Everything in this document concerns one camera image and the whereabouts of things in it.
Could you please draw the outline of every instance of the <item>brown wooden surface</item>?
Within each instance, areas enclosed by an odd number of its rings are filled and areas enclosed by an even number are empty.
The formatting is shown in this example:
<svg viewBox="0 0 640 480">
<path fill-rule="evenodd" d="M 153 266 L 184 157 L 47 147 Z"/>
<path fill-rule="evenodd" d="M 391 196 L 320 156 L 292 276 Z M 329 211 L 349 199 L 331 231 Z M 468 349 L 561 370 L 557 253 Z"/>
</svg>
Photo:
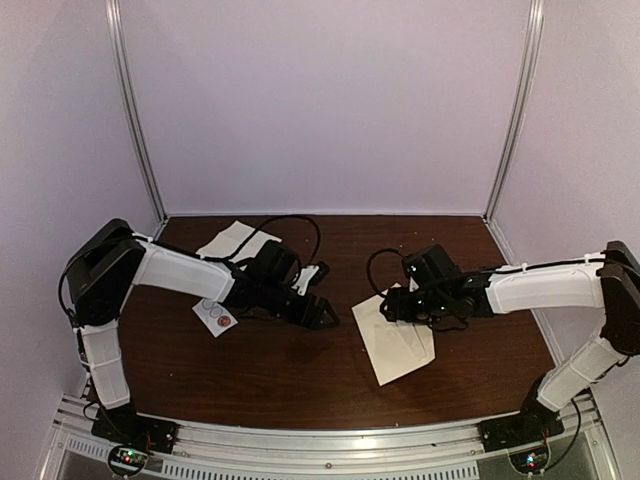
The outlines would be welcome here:
<svg viewBox="0 0 640 480">
<path fill-rule="evenodd" d="M 138 409 L 147 414 L 267 428 L 368 428 L 460 420 L 517 410 L 531 383 L 552 367 L 529 312 L 474 319 L 464 332 L 436 334 L 436 360 L 379 387 L 351 307 L 372 296 L 371 252 L 404 253 L 433 242 L 464 269 L 502 257 L 482 221 L 463 217 L 316 217 L 318 259 L 331 273 L 314 291 L 342 323 L 308 331 L 281 321 L 244 320 L 215 339 L 192 312 L 197 299 L 138 287 L 123 313 L 120 341 Z M 234 218 L 172 218 L 161 239 L 189 250 Z M 257 225 L 262 218 L 240 218 Z M 314 237 L 296 220 L 269 225 L 303 258 Z M 374 268 L 380 286 L 402 282 L 399 259 Z"/>
</svg>

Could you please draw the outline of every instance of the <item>vertical metal post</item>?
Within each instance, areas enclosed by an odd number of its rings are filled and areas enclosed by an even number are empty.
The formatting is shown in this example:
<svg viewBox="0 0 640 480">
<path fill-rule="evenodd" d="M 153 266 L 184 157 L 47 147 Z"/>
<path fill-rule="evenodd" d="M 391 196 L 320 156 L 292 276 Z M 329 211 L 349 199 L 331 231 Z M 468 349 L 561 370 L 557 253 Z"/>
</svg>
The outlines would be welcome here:
<svg viewBox="0 0 640 480">
<path fill-rule="evenodd" d="M 164 209 L 164 205 L 162 204 L 160 190 L 158 189 L 158 183 L 155 175 L 153 174 L 147 144 L 145 143 L 142 125 L 140 124 L 140 114 L 138 113 L 138 106 L 133 92 L 133 82 L 129 71 L 127 50 L 122 31 L 122 21 L 120 19 L 120 2 L 119 0 L 106 0 L 106 7 L 109 35 L 111 36 L 113 55 L 116 64 L 116 71 L 118 73 L 122 100 L 124 102 L 127 123 L 129 124 L 131 138 L 133 139 L 133 145 L 138 158 L 138 165 L 142 172 L 142 178 L 144 180 L 147 193 L 151 199 L 154 215 L 158 221 L 162 222 L 167 218 L 167 213 Z"/>
<path fill-rule="evenodd" d="M 531 84 L 538 62 L 538 53 L 540 51 L 540 41 L 542 38 L 542 26 L 544 21 L 543 15 L 544 0 L 531 0 L 531 8 L 529 10 L 529 23 L 527 25 L 527 34 L 525 37 L 524 51 L 522 53 L 522 64 L 520 66 L 520 78 L 518 79 L 518 87 L 516 97 L 513 102 L 513 110 L 511 112 L 511 120 L 509 121 L 509 129 L 502 149 L 502 157 L 493 183 L 489 203 L 484 214 L 487 223 L 493 220 L 502 195 L 502 190 L 511 166 L 511 161 L 516 150 L 520 129 L 524 119 L 524 111 L 529 98 Z"/>
</svg>

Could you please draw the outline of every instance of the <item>white wall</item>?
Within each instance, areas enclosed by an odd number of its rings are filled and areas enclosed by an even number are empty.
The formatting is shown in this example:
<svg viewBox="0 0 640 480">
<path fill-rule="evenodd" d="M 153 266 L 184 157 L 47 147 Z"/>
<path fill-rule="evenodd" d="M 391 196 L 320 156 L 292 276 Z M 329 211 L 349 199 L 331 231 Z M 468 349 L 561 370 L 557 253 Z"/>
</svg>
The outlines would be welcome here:
<svg viewBox="0 0 640 480">
<path fill-rule="evenodd" d="M 121 3 L 169 212 L 484 210 L 528 1 Z"/>
<path fill-rule="evenodd" d="M 107 220 L 153 232 L 100 0 L 0 10 L 0 478 L 32 478 L 63 392 L 84 375 L 56 301 Z"/>
<path fill-rule="evenodd" d="M 547 2 L 533 91 L 497 221 L 518 260 L 625 241 L 640 258 L 640 6 Z M 548 311 L 564 354 L 598 324 Z M 640 360 L 594 389 L 626 480 L 640 478 Z"/>
</svg>

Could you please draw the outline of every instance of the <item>white paper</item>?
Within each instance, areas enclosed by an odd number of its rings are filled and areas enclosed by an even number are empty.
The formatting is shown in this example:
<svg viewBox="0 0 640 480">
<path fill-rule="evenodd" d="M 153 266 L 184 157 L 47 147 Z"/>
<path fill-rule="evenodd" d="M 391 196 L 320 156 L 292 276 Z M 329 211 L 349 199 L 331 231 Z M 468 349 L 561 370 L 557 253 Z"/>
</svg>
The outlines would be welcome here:
<svg viewBox="0 0 640 480">
<path fill-rule="evenodd" d="M 208 298 L 199 301 L 193 311 L 216 338 L 238 323 L 229 310 Z"/>
<path fill-rule="evenodd" d="M 216 235 L 211 242 L 198 250 L 197 253 L 198 255 L 206 255 L 207 257 L 225 257 L 230 255 L 254 230 L 253 227 L 245 225 L 244 223 L 233 222 L 233 225 Z M 280 238 L 269 235 L 268 233 L 258 232 L 232 260 L 238 262 L 245 258 L 255 257 L 267 240 L 281 241 Z"/>
<path fill-rule="evenodd" d="M 385 385 L 431 363 L 433 332 L 426 325 L 387 322 L 375 296 L 352 308 L 378 384 Z"/>
</svg>

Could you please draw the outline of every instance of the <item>robotic arm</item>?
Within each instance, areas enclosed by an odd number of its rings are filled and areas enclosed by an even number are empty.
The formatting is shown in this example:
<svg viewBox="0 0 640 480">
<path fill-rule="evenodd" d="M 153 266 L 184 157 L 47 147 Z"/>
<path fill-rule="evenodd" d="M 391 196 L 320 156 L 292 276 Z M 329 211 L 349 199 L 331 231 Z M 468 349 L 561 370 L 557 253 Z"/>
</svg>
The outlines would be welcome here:
<svg viewBox="0 0 640 480">
<path fill-rule="evenodd" d="M 94 424 L 94 434 L 122 441 L 122 432 L 135 438 L 138 432 L 150 430 L 135 413 L 118 343 L 120 313 L 135 286 L 175 290 L 227 307 L 260 307 L 310 329 L 337 325 L 339 319 L 329 302 L 307 292 L 326 276 L 329 267 L 322 262 L 309 265 L 300 268 L 293 281 L 287 280 L 296 263 L 299 265 L 297 254 L 275 241 L 266 242 L 255 258 L 236 264 L 161 245 L 134 233 L 123 220 L 107 223 L 65 270 L 75 307 L 65 311 L 104 417 Z"/>
<path fill-rule="evenodd" d="M 391 288 L 381 307 L 388 321 L 427 324 L 443 317 L 466 323 L 516 310 L 604 308 L 605 324 L 564 363 L 539 379 L 520 412 L 480 424 L 485 451 L 540 440 L 564 431 L 557 412 L 611 368 L 640 354 L 640 265 L 622 242 L 574 260 L 463 273 L 433 245 L 402 261 L 417 288 Z"/>
</svg>

